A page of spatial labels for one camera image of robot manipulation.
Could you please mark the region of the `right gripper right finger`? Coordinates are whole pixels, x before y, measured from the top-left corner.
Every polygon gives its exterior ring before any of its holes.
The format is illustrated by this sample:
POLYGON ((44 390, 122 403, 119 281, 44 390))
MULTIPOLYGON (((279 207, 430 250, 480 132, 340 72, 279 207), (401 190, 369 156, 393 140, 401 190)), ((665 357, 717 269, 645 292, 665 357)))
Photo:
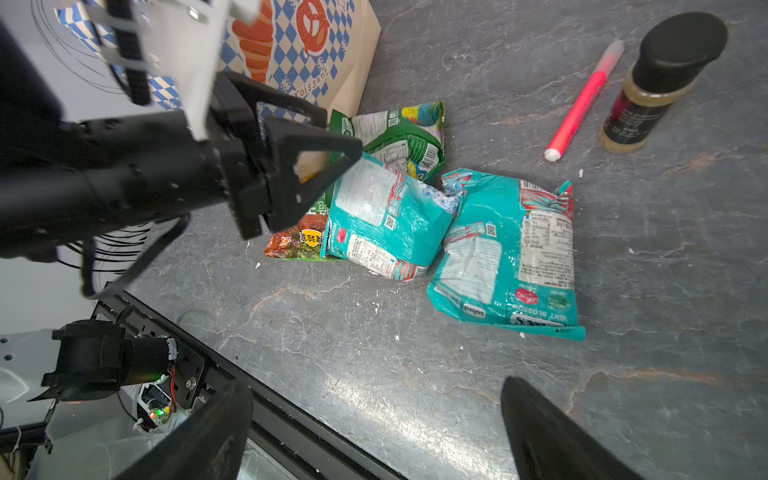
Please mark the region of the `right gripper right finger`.
POLYGON ((505 379, 501 412, 521 479, 638 479, 528 381, 505 379))

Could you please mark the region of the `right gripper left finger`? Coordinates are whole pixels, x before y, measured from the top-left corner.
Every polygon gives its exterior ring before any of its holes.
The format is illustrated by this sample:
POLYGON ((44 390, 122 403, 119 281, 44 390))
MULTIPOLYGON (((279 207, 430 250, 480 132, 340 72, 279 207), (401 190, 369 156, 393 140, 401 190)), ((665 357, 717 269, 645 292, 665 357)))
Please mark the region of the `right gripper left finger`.
POLYGON ((235 479, 252 418, 252 396, 228 382, 200 409, 122 473, 120 479, 235 479))

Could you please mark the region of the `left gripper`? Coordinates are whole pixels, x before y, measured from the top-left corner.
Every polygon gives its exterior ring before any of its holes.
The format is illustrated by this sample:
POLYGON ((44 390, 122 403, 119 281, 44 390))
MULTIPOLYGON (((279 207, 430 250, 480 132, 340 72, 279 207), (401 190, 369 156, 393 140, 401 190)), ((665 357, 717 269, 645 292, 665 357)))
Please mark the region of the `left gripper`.
POLYGON ((324 108, 236 72, 218 75, 206 125, 208 139, 196 141, 180 111, 87 122, 86 137, 106 164, 79 176, 83 236, 171 220, 219 203, 228 205, 245 240, 261 235, 263 216, 271 231, 286 230, 363 153, 359 139, 326 130, 324 108), (276 161, 269 189, 258 163, 266 150, 259 104, 298 113, 312 125, 265 120, 276 161))

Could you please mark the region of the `green red snack bag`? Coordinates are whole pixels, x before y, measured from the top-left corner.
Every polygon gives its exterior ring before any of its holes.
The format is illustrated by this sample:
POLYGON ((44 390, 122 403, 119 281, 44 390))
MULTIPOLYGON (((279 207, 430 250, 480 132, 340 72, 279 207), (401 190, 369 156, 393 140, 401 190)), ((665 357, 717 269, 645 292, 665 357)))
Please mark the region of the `green red snack bag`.
POLYGON ((271 236, 264 255, 279 260, 329 261, 322 254, 328 216, 309 213, 293 227, 271 236))

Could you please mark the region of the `green white snack bag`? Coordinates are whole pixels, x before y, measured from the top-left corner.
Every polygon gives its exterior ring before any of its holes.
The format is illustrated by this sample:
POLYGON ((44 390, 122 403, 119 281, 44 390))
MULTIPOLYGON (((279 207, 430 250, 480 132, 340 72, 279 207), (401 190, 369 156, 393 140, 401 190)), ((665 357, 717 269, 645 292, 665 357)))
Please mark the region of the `green white snack bag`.
POLYGON ((441 101, 349 117, 331 114, 329 129, 362 141, 382 164, 430 183, 445 164, 445 107, 441 101))

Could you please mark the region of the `teal mint snack bag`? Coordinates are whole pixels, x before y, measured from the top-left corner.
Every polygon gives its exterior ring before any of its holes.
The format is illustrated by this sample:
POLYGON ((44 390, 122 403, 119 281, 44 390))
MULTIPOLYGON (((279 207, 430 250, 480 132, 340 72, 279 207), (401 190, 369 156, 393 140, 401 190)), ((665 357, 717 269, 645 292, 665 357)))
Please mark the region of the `teal mint snack bag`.
POLYGON ((442 177, 460 205, 427 288, 458 321, 583 341, 575 294, 571 182, 532 182, 456 169, 442 177))

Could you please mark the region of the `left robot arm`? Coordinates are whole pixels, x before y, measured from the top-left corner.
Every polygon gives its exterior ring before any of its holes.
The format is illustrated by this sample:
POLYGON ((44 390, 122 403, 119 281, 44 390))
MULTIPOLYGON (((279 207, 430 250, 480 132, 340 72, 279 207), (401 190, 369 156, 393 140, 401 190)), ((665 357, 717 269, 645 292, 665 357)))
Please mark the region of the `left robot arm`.
POLYGON ((179 109, 67 122, 12 34, 1 34, 1 255, 54 263, 79 243, 82 294, 123 291, 187 228, 226 203, 242 238, 299 222, 362 155, 330 132, 326 111, 218 64, 230 19, 257 2, 107 1, 88 18, 110 28, 101 55, 129 100, 151 103, 174 80, 179 109))

